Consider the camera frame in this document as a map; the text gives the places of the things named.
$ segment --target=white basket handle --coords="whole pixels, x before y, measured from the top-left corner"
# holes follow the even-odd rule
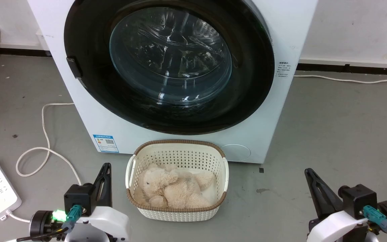
[[[126,172],[125,172],[126,189],[129,189],[129,187],[131,187],[132,173],[134,173],[134,168],[135,168],[135,155],[132,155],[128,161],[128,164],[126,165]]]
[[[228,166],[228,161],[226,158],[223,158],[223,162],[225,164],[225,188],[224,191],[226,192],[228,190],[228,184],[229,184],[229,166]]]

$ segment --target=glowing green led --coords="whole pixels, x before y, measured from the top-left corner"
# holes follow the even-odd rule
[[[67,220],[67,215],[64,210],[56,210],[52,213],[52,219],[65,222]]]

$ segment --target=blue and white sticker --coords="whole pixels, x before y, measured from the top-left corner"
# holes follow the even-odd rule
[[[116,143],[112,136],[110,135],[96,135],[94,134],[96,144],[98,144],[99,150],[101,152],[108,153],[119,153]]]

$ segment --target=plush toy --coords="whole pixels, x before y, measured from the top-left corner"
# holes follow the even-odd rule
[[[164,167],[150,164],[138,178],[134,200],[160,208],[205,208],[212,204],[201,195],[201,190],[214,180],[210,171],[192,174],[174,164]]]

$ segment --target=white plastic basket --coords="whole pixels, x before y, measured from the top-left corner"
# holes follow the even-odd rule
[[[209,170],[216,177],[216,184],[203,192],[214,205],[207,208],[156,208],[141,205],[133,199],[138,177],[149,164],[176,164],[178,168],[195,173]],[[194,140],[168,139],[150,141],[141,145],[130,158],[126,167],[126,194],[140,212],[150,219],[195,222],[211,219],[226,197],[229,181],[228,162],[223,151],[216,145]]]

